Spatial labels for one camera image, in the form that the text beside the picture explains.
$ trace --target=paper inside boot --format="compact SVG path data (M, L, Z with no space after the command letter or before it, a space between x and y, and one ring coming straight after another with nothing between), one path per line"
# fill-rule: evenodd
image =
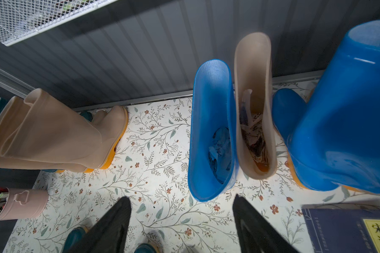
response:
M262 129L262 113L252 114L250 111L250 94L252 90L243 92L242 104L239 112L239 121L243 141L255 161L255 164L262 172L269 171L269 158Z
M231 139L228 128L219 128L209 147L208 161L218 182L223 184L231 171Z

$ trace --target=pen holder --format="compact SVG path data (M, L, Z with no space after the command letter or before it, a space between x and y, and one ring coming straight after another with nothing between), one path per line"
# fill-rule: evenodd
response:
M8 188L8 199L0 212L0 221L38 217L48 201L45 190Z

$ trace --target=floor trim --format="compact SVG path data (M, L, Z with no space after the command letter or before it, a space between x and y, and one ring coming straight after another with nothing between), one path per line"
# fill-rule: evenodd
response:
M25 98L28 95L28 93L34 90L34 87L21 81L15 76L5 72L1 68L0 68L0 87L22 98Z
M316 80L316 79L321 78L323 73L324 73L324 70L305 72L305 73L300 73L300 74L291 74L288 76L274 77L272 82L274 85L276 85L280 83L294 83L294 82ZM157 95L157 96L135 98L135 99L105 103L105 104L95 104L91 106L77 107L77 108L73 108L73 110L76 112L80 112L84 110L96 110L96 109L103 109L107 107L113 107L115 105L126 106L126 105L132 105L132 104L143 104L143 103L150 103L150 102L168 100L168 99L174 99L174 98L189 97L192 95L193 95L193 90L188 90L184 92L174 92L174 93L162 94L162 95Z

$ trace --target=boot handle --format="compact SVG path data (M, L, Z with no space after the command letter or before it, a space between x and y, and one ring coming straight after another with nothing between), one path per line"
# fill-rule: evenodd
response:
M30 196L30 191L29 190L25 190L21 193L17 193L15 196L14 196L14 201L16 202L20 202L20 205L25 205L27 202L28 202L28 197Z

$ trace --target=beige rain boot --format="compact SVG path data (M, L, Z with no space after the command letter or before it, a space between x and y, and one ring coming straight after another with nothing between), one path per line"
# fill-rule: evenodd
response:
M237 153L239 166L253 179L266 179L277 169L271 78L270 38L247 35L235 50Z
M0 114L0 148L7 137L12 134L19 126L28 111L30 106L24 104L24 101L19 97L13 97L7 103ZM105 111L99 111L93 117L93 124L98 124L106 116ZM59 172L70 170L73 172L91 172L92 169L87 169L80 164L60 164L60 163L45 163L39 161L27 161L15 158L6 158L0 156L0 168L8 169L26 169L26 170L43 170L57 169Z
M24 103L29 111L7 135L0 156L55 164L80 164L106 169L128 123L121 106L112 108L94 125L41 89L33 90Z

